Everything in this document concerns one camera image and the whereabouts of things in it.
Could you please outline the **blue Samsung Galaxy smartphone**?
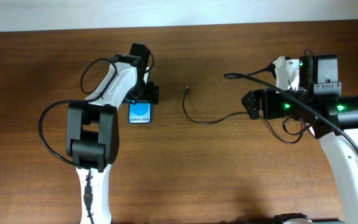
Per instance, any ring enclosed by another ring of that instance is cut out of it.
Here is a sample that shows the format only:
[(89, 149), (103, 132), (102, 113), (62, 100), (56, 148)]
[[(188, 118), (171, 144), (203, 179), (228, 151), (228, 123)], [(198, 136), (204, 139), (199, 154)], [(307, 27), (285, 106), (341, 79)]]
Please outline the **blue Samsung Galaxy smartphone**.
[(152, 106), (150, 103), (137, 103), (129, 105), (129, 123), (147, 124), (152, 119)]

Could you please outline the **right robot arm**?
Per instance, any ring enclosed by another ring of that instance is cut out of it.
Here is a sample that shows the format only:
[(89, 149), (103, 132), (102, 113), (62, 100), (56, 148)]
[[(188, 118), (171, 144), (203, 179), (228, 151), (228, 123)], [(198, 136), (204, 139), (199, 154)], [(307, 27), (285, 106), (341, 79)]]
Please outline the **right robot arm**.
[(358, 223), (358, 96), (342, 95), (337, 57), (281, 56), (267, 68), (276, 79), (241, 103), (251, 119), (292, 118), (319, 140), (332, 168), (346, 223)]

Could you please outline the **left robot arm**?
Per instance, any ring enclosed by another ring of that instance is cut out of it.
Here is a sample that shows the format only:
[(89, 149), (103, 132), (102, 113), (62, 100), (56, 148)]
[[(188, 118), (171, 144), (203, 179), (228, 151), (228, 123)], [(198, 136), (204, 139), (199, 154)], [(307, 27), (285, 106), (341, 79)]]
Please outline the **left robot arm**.
[(154, 57), (144, 44), (108, 59), (109, 71), (84, 102), (70, 103), (66, 154), (79, 164), (81, 223), (112, 223), (109, 173), (119, 150), (121, 104), (156, 105), (159, 87), (149, 81)]

